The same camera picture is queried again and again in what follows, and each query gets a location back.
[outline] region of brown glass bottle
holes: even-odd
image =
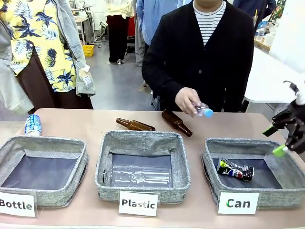
[[[125,127],[127,127],[129,130],[150,130],[150,131],[155,131],[156,129],[153,126],[144,124],[144,123],[140,123],[138,121],[132,120],[126,120],[126,119],[122,119],[122,118],[117,118],[116,122],[118,124],[121,124]]]
[[[186,136],[190,137],[193,135],[192,131],[190,131],[189,128],[186,127],[186,125],[183,124],[183,121],[181,118],[179,118],[177,115],[175,115],[173,112],[164,110],[162,112],[162,118],[172,126],[172,128],[176,130],[180,130],[182,133],[184,133]]]

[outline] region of can label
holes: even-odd
[[[41,134],[41,121],[36,114],[29,115],[25,122],[24,133],[27,134],[30,131],[38,131]]]
[[[244,181],[252,180],[254,176],[254,168],[252,166],[239,166],[225,158],[219,159],[217,172]]]

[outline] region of basket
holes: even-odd
[[[94,53],[94,45],[83,45],[82,49],[86,57],[92,57]]]
[[[169,166],[172,186],[113,187],[103,183],[105,169],[108,170],[112,165],[125,166],[128,161],[132,161],[135,166]],[[95,172],[100,199],[119,201],[120,191],[148,192],[159,195],[160,203],[178,204],[183,202],[190,181],[186,152],[179,134],[158,131],[109,131],[105,134]]]
[[[38,207],[67,206],[89,156],[81,140],[16,136],[0,148],[0,192],[36,195]]]
[[[214,201],[218,204],[221,192],[259,193],[260,208],[291,208],[305,197],[305,173],[290,156],[275,157],[272,150],[278,143],[252,139],[210,138],[202,155]],[[238,165],[254,167],[251,181],[218,174],[219,158]]]

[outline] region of blue bottle cap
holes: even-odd
[[[213,116],[214,111],[212,111],[211,109],[207,108],[207,109],[204,109],[203,114],[204,114],[205,117],[210,118],[210,117]]]

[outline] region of hand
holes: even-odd
[[[201,105],[199,96],[194,89],[184,87],[177,93],[175,103],[178,105],[178,107],[183,112],[191,116],[195,116],[197,111],[192,102],[194,102],[197,106]]]

